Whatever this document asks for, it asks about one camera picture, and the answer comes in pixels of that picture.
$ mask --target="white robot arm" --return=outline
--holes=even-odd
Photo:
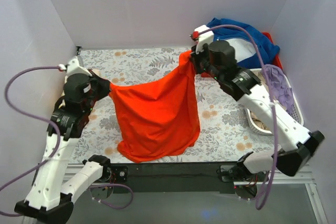
[[[25,200],[15,206],[15,212],[44,223],[66,223],[79,196],[96,180],[111,175],[110,160],[94,155],[79,173],[63,184],[69,159],[82,130],[89,122],[96,101],[109,94],[110,82],[84,68],[79,57],[72,58],[67,65],[59,65],[59,68],[68,77],[64,85],[65,95],[56,102],[51,116],[61,132],[60,145],[55,155],[49,158],[57,142],[57,134],[49,125],[43,161],[50,160],[39,169]]]
[[[269,94],[260,80],[249,69],[241,68],[235,59],[235,49],[227,41],[213,42],[214,33],[206,26],[195,29],[191,38],[197,41],[192,48],[192,60],[197,73],[206,72],[237,102],[250,109],[272,132],[272,106],[277,115],[277,168],[288,176],[297,171],[313,156],[324,140],[321,132],[310,132],[297,123],[279,104],[271,104]],[[244,155],[224,176],[233,179],[250,178],[252,174],[271,170],[273,151]]]

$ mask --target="table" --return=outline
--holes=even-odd
[[[178,66],[180,53],[189,48],[126,50],[82,50],[86,68],[99,69],[103,78],[129,86],[158,80]],[[179,156],[152,161],[224,162],[237,161],[245,153],[273,148],[273,136],[254,133],[248,126],[244,108],[225,94],[211,78],[195,79],[201,133],[194,147]],[[117,151],[122,140],[113,101],[106,97],[97,102],[90,122],[83,130],[70,164],[80,164],[93,154],[104,155],[112,163],[131,163]]]

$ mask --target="red cloth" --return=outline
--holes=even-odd
[[[118,151],[136,163],[182,154],[200,134],[195,70],[190,51],[158,81],[121,87],[111,84],[122,141]]]

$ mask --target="black metal bar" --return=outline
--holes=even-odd
[[[200,163],[141,163],[113,164],[111,168],[127,167],[127,181],[124,183],[135,193],[218,191],[234,194],[233,182],[223,182],[218,173],[221,165],[235,165],[235,162]],[[115,188],[114,193],[126,193],[124,188]]]

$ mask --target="white wall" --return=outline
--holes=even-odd
[[[76,52],[50,0],[0,0],[0,90],[19,71],[33,66],[55,66]],[[21,108],[50,117],[60,95],[64,75],[57,70],[26,74],[11,89],[10,97]],[[0,140],[0,184],[4,184],[41,161],[45,146],[45,123],[11,110],[3,97]],[[15,202],[25,198],[33,174],[0,193],[0,209],[14,212]],[[21,223],[21,218],[0,217],[0,223]]]
[[[52,0],[77,46],[191,45],[189,34],[214,16],[269,31],[286,0]]]
[[[325,141],[311,161],[329,223],[336,223],[336,0],[287,0],[273,29],[305,125]]]

